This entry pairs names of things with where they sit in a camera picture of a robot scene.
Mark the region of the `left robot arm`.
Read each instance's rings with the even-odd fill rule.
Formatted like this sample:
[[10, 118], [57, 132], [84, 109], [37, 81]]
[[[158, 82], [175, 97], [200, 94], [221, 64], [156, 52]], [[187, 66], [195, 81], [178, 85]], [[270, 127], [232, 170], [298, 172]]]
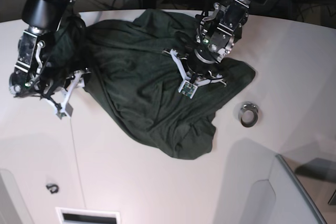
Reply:
[[227, 4], [214, 3], [211, 15], [208, 7], [202, 11], [195, 38], [182, 32], [175, 33], [176, 40], [186, 48], [185, 54], [175, 49], [167, 52], [182, 77], [179, 93], [192, 99], [199, 87], [226, 83], [215, 65], [221, 63], [241, 39], [251, 3], [265, 2], [266, 0], [229, 0]]

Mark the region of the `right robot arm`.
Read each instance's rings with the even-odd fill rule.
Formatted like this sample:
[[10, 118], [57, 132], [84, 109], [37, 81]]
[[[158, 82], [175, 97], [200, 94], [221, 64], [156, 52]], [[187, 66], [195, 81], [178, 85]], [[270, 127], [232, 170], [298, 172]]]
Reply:
[[74, 13], [76, 0], [27, 0], [22, 21], [28, 25], [18, 42], [18, 57], [9, 78], [9, 91], [16, 98], [37, 96], [47, 101], [60, 118], [71, 117], [69, 100], [75, 88], [83, 88], [86, 67], [63, 66], [52, 52], [72, 24], [83, 27]]

